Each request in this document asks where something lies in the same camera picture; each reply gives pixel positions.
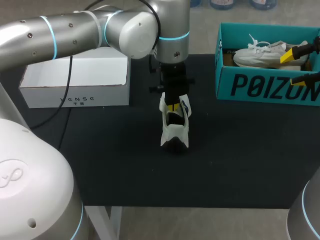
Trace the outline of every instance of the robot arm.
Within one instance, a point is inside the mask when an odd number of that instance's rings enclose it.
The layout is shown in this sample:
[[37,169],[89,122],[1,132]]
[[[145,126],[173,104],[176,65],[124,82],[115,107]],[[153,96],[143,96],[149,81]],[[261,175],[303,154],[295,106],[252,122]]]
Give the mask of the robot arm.
[[[150,0],[162,25],[155,49],[164,64],[183,62],[189,48],[189,1]],[[0,26],[0,71],[63,58],[99,47],[113,47],[132,59],[148,55],[158,25],[147,6],[38,16]]]
[[143,58],[150,53],[157,30],[153,14],[112,6],[17,20],[0,27],[0,71],[99,47]]

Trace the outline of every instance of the white table leg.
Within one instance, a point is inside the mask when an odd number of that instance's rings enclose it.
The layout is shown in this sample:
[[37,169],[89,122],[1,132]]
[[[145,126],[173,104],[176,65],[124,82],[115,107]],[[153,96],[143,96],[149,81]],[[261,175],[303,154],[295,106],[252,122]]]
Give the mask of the white table leg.
[[115,236],[117,239],[119,239],[119,235],[120,235],[121,216],[122,216],[122,206],[112,206],[110,220],[112,222]]
[[104,206],[85,206],[85,210],[100,240],[117,240],[113,223]]

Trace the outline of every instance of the black table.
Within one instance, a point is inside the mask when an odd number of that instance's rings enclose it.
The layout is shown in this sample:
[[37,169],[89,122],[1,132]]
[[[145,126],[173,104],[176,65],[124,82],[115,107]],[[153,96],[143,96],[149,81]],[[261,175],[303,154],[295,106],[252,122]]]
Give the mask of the black table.
[[[36,134],[60,145],[85,205],[289,208],[320,165],[320,109],[217,100],[214,55],[190,55],[186,65],[196,84],[185,154],[160,148],[160,95],[148,91],[159,77],[146,58],[132,61],[130,106],[63,109]],[[21,74],[8,71],[1,82]],[[52,110],[21,109],[37,122]]]

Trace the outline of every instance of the black cable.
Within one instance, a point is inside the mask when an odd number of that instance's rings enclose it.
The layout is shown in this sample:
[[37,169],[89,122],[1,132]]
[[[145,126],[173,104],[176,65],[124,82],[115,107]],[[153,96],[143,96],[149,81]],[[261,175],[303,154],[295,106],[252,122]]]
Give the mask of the black cable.
[[51,119],[53,119],[53,118],[58,114],[58,112],[59,112],[60,109],[62,108],[62,105],[65,103],[65,100],[66,100],[67,95],[68,95],[69,85],[70,85],[70,79],[71,79],[72,60],[73,60],[73,56],[70,57],[68,81],[67,81],[67,83],[66,83],[64,96],[63,96],[63,99],[62,99],[60,105],[59,105],[58,108],[55,110],[55,112],[54,112],[50,117],[48,117],[46,120],[44,120],[43,122],[41,122],[41,123],[39,123],[39,124],[37,124],[37,125],[35,125],[35,126],[30,127],[31,130],[37,129],[37,128],[45,125],[47,122],[51,121]]
[[[94,1],[93,3],[91,3],[90,5],[88,5],[84,10],[87,11],[89,10],[90,8],[92,8],[94,5],[100,3],[100,2],[103,2],[104,0],[96,0]],[[63,104],[65,103],[66,101],[66,98],[67,98],[67,95],[68,95],[68,91],[69,91],[69,85],[70,85],[70,79],[71,79],[71,71],[72,71],[72,60],[73,60],[73,56],[70,56],[70,62],[69,62],[69,74],[68,74],[68,80],[67,80],[67,83],[66,83],[66,87],[65,87],[65,92],[64,92],[64,96],[63,96],[63,99],[60,103],[60,105],[58,106],[58,108],[56,109],[56,111],[50,116],[48,117],[46,120],[44,120],[43,122],[35,125],[35,126],[31,126],[30,129],[31,130],[35,130],[37,128],[40,128],[41,126],[45,125],[46,123],[50,122],[57,114],[58,112],[60,111],[60,109],[62,108]]]
[[[87,11],[90,8],[92,8],[93,6],[99,4],[99,3],[103,2],[103,1],[104,0],[96,0],[93,3],[91,3],[90,5],[88,5],[84,10]],[[158,41],[159,41],[160,35],[161,35],[160,19],[159,19],[158,14],[156,13],[156,11],[153,9],[153,7],[148,2],[146,2],[145,0],[139,0],[139,1],[142,2],[143,4],[145,4],[152,11],[152,13],[153,13],[153,15],[154,15],[154,17],[156,19],[157,25],[158,25],[157,36],[156,36],[154,45],[152,47],[152,49],[154,50],[156,45],[157,45],[157,43],[158,43]],[[58,112],[62,108],[63,104],[65,103],[67,95],[68,95],[68,91],[69,91],[69,85],[70,85],[70,79],[71,79],[71,71],[72,71],[72,61],[73,61],[73,56],[70,56],[68,80],[67,80],[67,84],[66,84],[66,87],[65,87],[64,96],[63,96],[63,99],[62,99],[60,105],[58,106],[56,111],[50,117],[48,117],[46,120],[44,120],[43,122],[41,122],[41,123],[39,123],[39,124],[37,124],[35,126],[31,126],[30,127],[31,130],[35,130],[35,129],[45,125],[46,123],[50,122],[58,114]],[[150,70],[150,72],[152,72],[152,70],[153,70],[152,69],[152,65],[151,65],[151,55],[149,56],[149,70]]]
[[156,39],[155,39],[155,42],[154,42],[154,45],[152,47],[152,49],[155,49],[158,41],[159,41],[159,38],[160,38],[160,35],[161,35],[161,23],[160,23],[160,19],[159,19],[159,16],[158,14],[156,13],[156,11],[154,10],[154,8],[148,3],[146,2],[145,0],[139,0],[141,3],[143,3],[144,5],[146,5],[150,10],[151,12],[153,13],[155,19],[156,19],[156,22],[158,24],[158,33],[156,35]]
[[96,0],[93,3],[91,3],[90,5],[88,5],[84,10],[88,11],[90,8],[92,8],[94,5],[97,5],[98,3],[103,2],[104,0]]

